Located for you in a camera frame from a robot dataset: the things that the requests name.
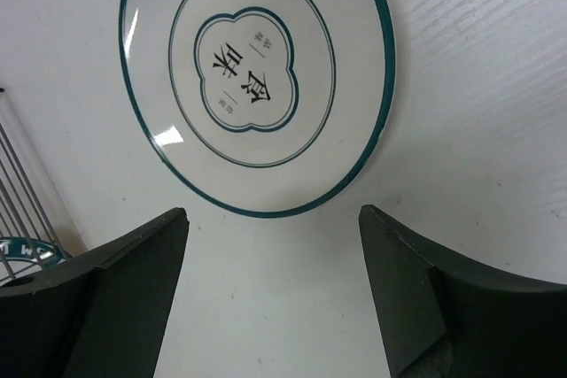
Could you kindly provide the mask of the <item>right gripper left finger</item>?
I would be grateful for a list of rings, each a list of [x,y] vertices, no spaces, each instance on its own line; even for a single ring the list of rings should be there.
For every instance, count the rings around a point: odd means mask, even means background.
[[[3,377],[152,377],[190,223],[176,207],[1,288]]]

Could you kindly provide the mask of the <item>white plate green rim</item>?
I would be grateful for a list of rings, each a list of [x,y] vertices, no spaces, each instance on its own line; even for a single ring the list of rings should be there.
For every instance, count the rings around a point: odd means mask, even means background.
[[[392,109],[387,0],[120,0],[119,50],[160,160],[247,217],[329,202],[369,162]]]

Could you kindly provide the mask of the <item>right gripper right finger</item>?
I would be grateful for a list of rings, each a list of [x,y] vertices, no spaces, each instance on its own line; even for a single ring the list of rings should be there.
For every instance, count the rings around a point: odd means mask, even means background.
[[[373,205],[364,260],[392,377],[564,377],[566,287],[419,235]]]

